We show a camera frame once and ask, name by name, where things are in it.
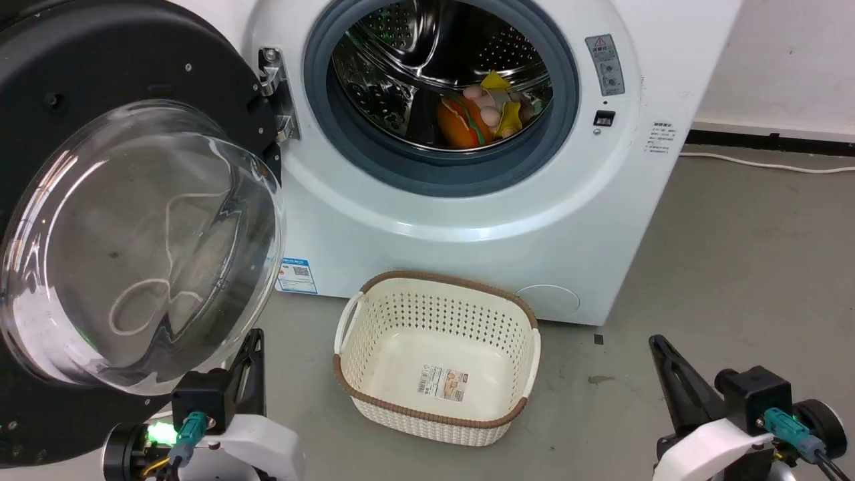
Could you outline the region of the washer door with glass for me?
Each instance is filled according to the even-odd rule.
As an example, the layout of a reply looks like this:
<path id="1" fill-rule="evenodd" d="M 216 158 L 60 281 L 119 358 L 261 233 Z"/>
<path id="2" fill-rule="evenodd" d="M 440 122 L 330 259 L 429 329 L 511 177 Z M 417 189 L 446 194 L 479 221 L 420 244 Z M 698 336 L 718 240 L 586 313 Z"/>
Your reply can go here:
<path id="1" fill-rule="evenodd" d="M 222 368 L 283 247 L 259 73 L 171 0 L 0 2 L 0 470 Z"/>

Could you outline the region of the cream plastic laundry basket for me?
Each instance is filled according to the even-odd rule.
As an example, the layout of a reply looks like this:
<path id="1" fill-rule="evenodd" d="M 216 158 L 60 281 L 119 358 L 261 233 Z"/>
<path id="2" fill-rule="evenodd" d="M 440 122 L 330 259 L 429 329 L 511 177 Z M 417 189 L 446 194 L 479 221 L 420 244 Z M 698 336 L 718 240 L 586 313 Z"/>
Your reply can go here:
<path id="1" fill-rule="evenodd" d="M 339 386 L 368 420 L 419 438 L 494 444 L 528 405 L 541 337 L 513 293 L 419 271 L 371 278 L 333 342 Z"/>

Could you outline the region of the grey warning sticker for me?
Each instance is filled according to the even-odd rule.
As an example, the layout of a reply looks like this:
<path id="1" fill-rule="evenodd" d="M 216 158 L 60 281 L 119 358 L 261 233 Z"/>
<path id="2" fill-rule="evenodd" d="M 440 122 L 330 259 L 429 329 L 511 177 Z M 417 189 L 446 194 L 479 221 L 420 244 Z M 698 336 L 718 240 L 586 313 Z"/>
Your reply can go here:
<path id="1" fill-rule="evenodd" d="M 622 65 L 612 36 L 604 34 L 587 37 L 585 43 L 596 69 L 601 94 L 603 96 L 625 94 Z"/>

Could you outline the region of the metal door hinge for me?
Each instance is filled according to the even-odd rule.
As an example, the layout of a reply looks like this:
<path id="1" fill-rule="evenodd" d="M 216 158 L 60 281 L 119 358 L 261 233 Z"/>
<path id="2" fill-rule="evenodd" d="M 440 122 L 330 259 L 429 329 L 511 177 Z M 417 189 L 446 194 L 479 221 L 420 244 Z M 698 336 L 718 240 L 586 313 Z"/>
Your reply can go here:
<path id="1" fill-rule="evenodd" d="M 275 114 L 276 142 L 282 144 L 301 137 L 291 85 L 281 51 L 273 47 L 259 49 L 259 79 L 262 94 Z"/>

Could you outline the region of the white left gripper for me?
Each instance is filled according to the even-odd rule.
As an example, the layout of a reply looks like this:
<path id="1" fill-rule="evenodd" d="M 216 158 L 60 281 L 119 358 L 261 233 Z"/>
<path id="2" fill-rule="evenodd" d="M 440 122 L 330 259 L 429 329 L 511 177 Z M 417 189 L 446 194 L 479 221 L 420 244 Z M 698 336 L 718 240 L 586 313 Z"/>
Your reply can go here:
<path id="1" fill-rule="evenodd" d="M 236 353 L 227 369 L 233 411 L 240 412 L 244 398 L 245 414 L 233 417 L 223 434 L 207 435 L 196 445 L 181 466 L 181 481 L 305 481 L 299 436 L 265 417 L 265 332 L 253 328 L 245 341 L 246 353 Z"/>

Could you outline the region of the stainless steel drum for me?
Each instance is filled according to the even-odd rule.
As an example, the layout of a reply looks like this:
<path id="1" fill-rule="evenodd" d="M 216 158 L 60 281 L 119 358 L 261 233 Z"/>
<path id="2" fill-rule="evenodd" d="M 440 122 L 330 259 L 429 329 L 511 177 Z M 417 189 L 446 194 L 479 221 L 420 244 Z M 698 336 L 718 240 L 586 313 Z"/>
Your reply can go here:
<path id="1" fill-rule="evenodd" d="M 546 64 L 521 31 L 458 0 L 400 0 L 375 9 L 345 31 L 331 61 L 346 97 L 373 127 L 436 152 L 504 145 L 528 131 L 553 97 Z M 453 148 L 436 118 L 441 97 L 462 96 L 490 71 L 522 95 L 523 129 L 488 146 Z"/>

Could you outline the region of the blue energy label sticker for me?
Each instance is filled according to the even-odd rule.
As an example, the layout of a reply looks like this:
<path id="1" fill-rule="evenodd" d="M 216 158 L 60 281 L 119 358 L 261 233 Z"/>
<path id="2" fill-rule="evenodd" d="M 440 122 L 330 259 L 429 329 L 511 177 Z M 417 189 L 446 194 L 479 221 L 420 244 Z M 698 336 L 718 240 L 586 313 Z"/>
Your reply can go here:
<path id="1" fill-rule="evenodd" d="M 282 293 L 309 293 L 317 295 L 317 286 L 308 260 L 281 259 L 275 289 Z"/>

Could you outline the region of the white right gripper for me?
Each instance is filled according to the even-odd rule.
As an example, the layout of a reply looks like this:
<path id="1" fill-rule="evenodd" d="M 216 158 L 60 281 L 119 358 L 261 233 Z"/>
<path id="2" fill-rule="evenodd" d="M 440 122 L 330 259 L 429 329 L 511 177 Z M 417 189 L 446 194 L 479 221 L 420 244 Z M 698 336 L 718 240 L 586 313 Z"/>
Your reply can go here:
<path id="1" fill-rule="evenodd" d="M 649 347 L 675 435 L 686 436 L 663 454 L 651 481 L 708 481 L 772 441 L 766 430 L 753 436 L 724 418 L 724 400 L 665 336 L 650 336 Z"/>

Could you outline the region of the pink plush doll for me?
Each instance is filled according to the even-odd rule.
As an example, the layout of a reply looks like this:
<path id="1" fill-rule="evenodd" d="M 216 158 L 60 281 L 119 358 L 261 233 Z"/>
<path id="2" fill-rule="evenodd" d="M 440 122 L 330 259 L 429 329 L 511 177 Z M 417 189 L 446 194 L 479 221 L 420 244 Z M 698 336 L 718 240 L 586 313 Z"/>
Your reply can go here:
<path id="1" fill-rule="evenodd" d="M 498 125 L 500 125 L 503 105 L 507 100 L 507 91 L 472 85 L 464 88 L 462 95 L 478 106 L 480 118 L 489 128 L 489 131 L 495 134 Z"/>

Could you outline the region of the white front-load washing machine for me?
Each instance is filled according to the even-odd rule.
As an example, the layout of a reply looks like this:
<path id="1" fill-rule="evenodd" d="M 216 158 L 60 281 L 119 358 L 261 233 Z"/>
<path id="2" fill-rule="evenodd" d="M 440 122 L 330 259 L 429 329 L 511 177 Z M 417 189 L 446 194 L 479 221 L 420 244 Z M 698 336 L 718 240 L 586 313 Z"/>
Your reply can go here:
<path id="1" fill-rule="evenodd" d="M 579 68 L 575 123 L 540 170 L 472 197 L 410 194 L 354 167 L 321 131 L 303 67 L 332 0 L 171 0 L 259 72 L 282 52 L 301 137 L 280 145 L 282 258 L 308 260 L 317 294 L 348 298 L 390 271 L 479 281 L 538 319 L 601 326 L 622 289 L 744 0 L 535 0 Z M 610 34 L 625 94 L 603 96 L 585 39 Z"/>

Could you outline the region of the orange hamburger plush toy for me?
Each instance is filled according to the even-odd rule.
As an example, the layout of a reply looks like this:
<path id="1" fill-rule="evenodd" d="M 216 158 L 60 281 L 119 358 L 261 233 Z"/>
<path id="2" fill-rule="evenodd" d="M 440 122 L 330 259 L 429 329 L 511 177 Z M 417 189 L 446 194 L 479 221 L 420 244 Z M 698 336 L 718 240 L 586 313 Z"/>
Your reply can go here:
<path id="1" fill-rule="evenodd" d="M 436 118 L 440 131 L 453 148 L 479 148 L 494 141 L 494 134 L 482 118 L 482 108 L 468 98 L 442 96 Z"/>

